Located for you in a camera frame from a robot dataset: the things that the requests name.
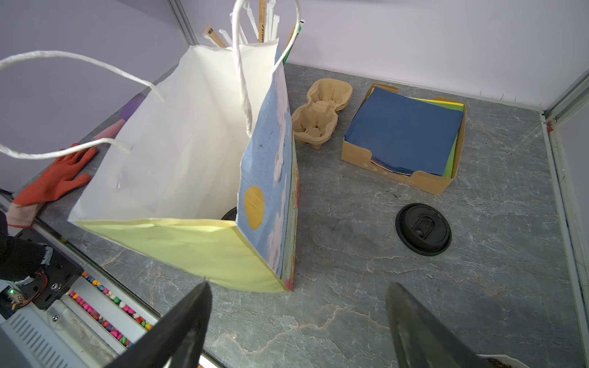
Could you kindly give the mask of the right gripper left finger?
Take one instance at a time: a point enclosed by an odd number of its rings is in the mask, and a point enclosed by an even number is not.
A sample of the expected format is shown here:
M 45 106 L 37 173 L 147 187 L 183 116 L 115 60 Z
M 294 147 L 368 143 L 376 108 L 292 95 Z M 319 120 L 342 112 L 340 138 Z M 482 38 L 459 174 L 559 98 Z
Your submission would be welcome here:
M 213 296 L 208 282 L 198 284 L 110 367 L 198 367 Z

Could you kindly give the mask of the dark blue paper napkin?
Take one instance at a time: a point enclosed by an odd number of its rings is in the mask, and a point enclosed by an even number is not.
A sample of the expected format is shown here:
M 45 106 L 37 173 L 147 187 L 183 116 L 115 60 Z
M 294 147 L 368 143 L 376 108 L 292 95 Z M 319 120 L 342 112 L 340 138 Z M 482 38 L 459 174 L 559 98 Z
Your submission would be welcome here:
M 374 87 L 345 141 L 369 150 L 371 162 L 389 172 L 450 178 L 464 114 L 462 104 L 408 98 Z

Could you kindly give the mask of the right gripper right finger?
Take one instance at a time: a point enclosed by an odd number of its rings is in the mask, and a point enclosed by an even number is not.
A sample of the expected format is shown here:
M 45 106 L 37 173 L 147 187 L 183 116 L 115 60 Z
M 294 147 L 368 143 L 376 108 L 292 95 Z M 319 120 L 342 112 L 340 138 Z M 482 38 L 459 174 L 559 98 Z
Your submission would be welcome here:
M 406 288 L 391 283 L 387 318 L 400 367 L 491 367 L 444 326 Z

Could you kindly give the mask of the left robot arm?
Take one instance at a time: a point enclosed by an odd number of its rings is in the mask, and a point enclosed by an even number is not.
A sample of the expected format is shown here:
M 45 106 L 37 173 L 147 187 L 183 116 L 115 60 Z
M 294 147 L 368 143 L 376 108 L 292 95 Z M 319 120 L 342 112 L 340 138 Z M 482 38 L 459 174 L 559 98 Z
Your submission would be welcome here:
M 45 246 L 9 235 L 6 215 L 1 213 L 1 279 L 19 282 L 35 274 L 45 257 Z

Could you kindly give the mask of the green paper gift bag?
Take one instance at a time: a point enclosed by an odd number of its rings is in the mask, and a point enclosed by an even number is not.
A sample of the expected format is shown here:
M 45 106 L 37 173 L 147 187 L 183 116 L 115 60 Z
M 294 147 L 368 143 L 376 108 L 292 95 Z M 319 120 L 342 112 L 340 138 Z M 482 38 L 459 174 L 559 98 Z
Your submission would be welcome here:
M 226 288 L 291 291 L 299 178 L 285 52 L 241 42 L 242 7 L 231 46 L 193 46 L 150 84 L 68 219 Z

